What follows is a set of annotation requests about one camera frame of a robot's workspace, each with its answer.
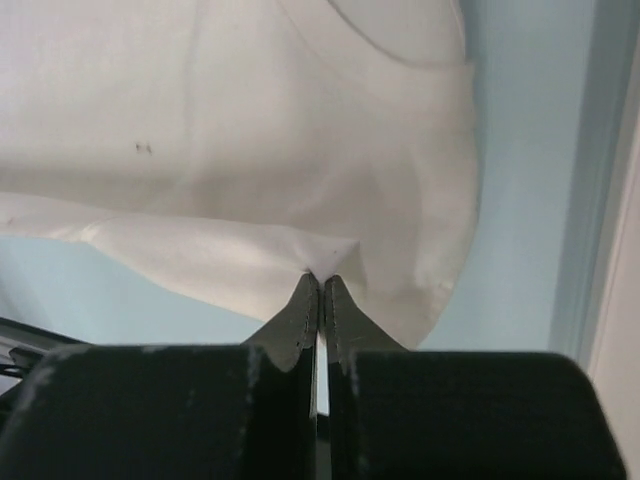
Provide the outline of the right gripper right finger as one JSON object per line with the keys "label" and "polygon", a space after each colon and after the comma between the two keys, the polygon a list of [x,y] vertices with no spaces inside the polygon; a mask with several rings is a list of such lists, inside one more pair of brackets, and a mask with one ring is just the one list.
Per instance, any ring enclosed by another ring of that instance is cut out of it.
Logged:
{"label": "right gripper right finger", "polygon": [[323,293],[336,479],[623,479],[595,389],[551,352],[411,351]]}

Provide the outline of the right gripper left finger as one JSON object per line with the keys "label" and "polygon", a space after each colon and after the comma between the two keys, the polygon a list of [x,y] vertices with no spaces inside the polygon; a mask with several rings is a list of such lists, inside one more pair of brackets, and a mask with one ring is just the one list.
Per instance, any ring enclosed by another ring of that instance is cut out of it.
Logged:
{"label": "right gripper left finger", "polygon": [[234,345],[72,345],[1,429],[5,479],[312,479],[319,284]]}

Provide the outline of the cream white t shirt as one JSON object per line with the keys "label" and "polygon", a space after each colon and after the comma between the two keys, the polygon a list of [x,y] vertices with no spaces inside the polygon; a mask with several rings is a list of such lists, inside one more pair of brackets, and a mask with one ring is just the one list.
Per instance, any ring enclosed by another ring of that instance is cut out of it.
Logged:
{"label": "cream white t shirt", "polygon": [[478,216],[456,1],[5,1],[1,231],[259,320],[338,275],[398,343]]}

